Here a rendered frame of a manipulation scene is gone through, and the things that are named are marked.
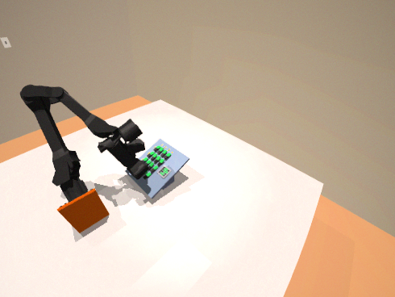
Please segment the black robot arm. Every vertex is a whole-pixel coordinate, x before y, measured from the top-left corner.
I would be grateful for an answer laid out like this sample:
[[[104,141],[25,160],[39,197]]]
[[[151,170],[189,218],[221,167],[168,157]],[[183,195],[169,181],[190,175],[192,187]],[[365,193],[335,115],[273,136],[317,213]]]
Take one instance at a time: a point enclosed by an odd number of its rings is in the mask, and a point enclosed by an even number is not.
[[[20,95],[27,107],[35,114],[51,148],[52,163],[55,169],[52,183],[55,186],[60,186],[68,203],[86,194],[88,189],[84,181],[80,179],[81,164],[79,161],[81,160],[79,160],[76,151],[68,150],[66,147],[50,113],[51,104],[63,103],[73,114],[82,119],[95,136],[105,139],[103,142],[98,142],[100,153],[107,150],[112,156],[118,157],[125,151],[126,146],[130,149],[132,156],[145,150],[144,142],[139,138],[142,131],[131,118],[118,128],[115,125],[109,125],[102,118],[87,111],[59,86],[28,85],[22,88]],[[125,143],[120,138],[123,138]]]

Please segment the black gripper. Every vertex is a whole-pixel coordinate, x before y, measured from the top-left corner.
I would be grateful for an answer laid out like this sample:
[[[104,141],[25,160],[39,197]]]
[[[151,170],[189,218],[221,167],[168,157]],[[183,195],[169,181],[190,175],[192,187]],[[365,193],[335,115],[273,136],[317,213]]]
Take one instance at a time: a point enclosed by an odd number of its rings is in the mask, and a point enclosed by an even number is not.
[[[124,167],[134,176],[136,180],[140,179],[149,167],[143,163],[139,158],[135,158],[136,155],[132,156],[130,149],[126,146],[125,151],[122,155],[115,157],[120,161]]]

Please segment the grey switch panel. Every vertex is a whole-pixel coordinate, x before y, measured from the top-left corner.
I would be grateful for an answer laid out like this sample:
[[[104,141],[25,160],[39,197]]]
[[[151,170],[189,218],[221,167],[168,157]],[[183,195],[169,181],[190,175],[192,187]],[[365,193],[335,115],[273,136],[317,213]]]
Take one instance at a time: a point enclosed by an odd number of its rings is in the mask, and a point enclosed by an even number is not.
[[[127,169],[125,172],[152,199],[174,182],[174,176],[190,160],[161,138],[139,159],[149,167],[140,179],[136,180]]]

